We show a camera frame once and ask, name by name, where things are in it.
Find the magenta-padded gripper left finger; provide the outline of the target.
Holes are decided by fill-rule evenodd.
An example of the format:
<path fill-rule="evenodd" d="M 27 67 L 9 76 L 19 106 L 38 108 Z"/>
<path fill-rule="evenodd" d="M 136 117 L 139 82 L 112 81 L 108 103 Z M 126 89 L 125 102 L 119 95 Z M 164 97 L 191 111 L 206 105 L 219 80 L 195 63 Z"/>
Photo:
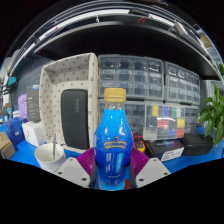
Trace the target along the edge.
<path fill-rule="evenodd" d="M 94 188 L 97 179 L 94 149 L 86 150 L 77 158 L 69 157 L 56 171 L 56 174 L 78 186 Z"/>

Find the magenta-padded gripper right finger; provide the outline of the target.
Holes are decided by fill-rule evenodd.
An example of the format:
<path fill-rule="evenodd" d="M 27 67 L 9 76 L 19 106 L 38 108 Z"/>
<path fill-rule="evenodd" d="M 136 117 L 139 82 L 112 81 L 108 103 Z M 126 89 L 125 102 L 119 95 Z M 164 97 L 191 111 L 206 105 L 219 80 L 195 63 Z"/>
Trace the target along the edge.
<path fill-rule="evenodd" d="M 137 149 L 132 150 L 129 166 L 129 182 L 132 188 L 140 188 L 170 175 L 170 171 L 158 158 L 149 158 Z"/>

